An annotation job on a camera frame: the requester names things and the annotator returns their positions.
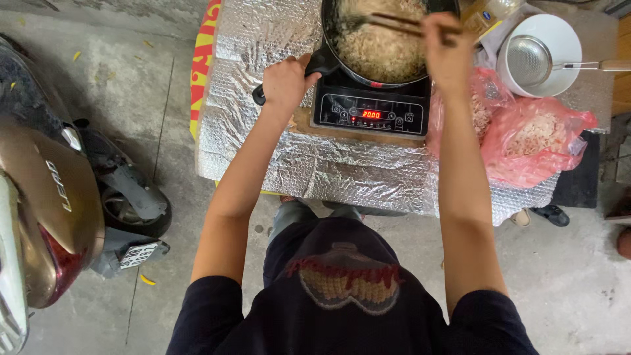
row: red digital display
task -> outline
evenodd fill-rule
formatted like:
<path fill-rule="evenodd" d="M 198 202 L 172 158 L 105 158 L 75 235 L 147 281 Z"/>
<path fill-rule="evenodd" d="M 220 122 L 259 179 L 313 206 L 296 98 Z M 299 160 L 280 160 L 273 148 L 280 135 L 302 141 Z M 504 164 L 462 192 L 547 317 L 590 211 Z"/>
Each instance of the red digital display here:
<path fill-rule="evenodd" d="M 364 111 L 362 116 L 363 116 L 363 117 L 368 117 L 368 118 L 380 118 L 380 117 L 381 117 L 381 112 L 377 112 L 377 111 Z"/>

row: person's left hand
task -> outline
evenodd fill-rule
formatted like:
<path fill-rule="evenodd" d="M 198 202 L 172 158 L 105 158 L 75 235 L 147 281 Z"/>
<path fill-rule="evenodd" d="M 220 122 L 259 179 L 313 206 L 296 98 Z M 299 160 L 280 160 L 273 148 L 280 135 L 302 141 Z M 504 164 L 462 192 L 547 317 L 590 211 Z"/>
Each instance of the person's left hand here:
<path fill-rule="evenodd" d="M 322 77 L 320 73 L 313 73 L 305 77 L 305 68 L 311 59 L 311 53 L 306 53 L 296 60 L 289 56 L 286 60 L 268 66 L 263 71 L 263 92 L 265 93 L 264 107 L 274 107 L 279 114 L 289 114 L 300 105 L 307 89 Z"/>

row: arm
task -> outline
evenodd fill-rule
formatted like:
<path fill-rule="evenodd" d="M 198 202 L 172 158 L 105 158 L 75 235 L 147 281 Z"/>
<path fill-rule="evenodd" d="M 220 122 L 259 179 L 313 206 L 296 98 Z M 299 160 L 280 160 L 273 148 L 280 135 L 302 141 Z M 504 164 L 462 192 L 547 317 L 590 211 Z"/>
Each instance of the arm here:
<path fill-rule="evenodd" d="M 458 301 L 476 290 L 508 295 L 495 254 L 491 193 L 473 129 L 468 78 L 473 43 L 451 35 L 457 46 L 441 44 L 438 24 L 460 27 L 451 15 L 428 16 L 427 65 L 444 99 L 440 142 L 440 228 L 445 253 L 445 292 L 451 316 Z"/>
<path fill-rule="evenodd" d="M 265 69 L 266 102 L 210 201 L 191 282 L 205 276 L 225 276 L 241 284 L 247 228 L 269 160 L 293 111 L 321 76 L 315 73 L 305 78 L 309 59 L 310 54 L 298 60 L 290 56 Z"/>

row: white bowl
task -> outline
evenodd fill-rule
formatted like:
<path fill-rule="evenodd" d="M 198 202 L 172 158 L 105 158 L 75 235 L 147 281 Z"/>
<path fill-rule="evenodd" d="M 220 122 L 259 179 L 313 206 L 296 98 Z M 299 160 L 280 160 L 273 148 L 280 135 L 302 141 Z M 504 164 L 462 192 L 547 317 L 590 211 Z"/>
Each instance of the white bowl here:
<path fill-rule="evenodd" d="M 534 15 L 522 21 L 502 45 L 497 56 L 497 73 L 510 91 L 528 97 L 555 96 L 566 91 L 576 80 L 579 70 L 553 70 L 541 84 L 520 87 L 510 74 L 507 48 L 510 41 L 519 35 L 528 35 L 542 41 L 550 51 L 552 65 L 580 63 L 582 48 L 574 29 L 561 18 L 553 15 Z"/>

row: license plate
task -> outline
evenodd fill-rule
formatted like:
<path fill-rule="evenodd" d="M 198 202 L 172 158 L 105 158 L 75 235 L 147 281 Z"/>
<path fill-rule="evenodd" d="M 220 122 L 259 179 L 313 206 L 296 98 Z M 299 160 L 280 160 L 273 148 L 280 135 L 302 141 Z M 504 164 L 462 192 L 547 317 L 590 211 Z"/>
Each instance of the license plate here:
<path fill-rule="evenodd" d="M 150 243 L 145 245 L 132 246 L 127 250 L 125 256 L 121 259 L 121 268 L 134 267 L 142 264 L 151 256 L 158 247 L 158 243 Z"/>

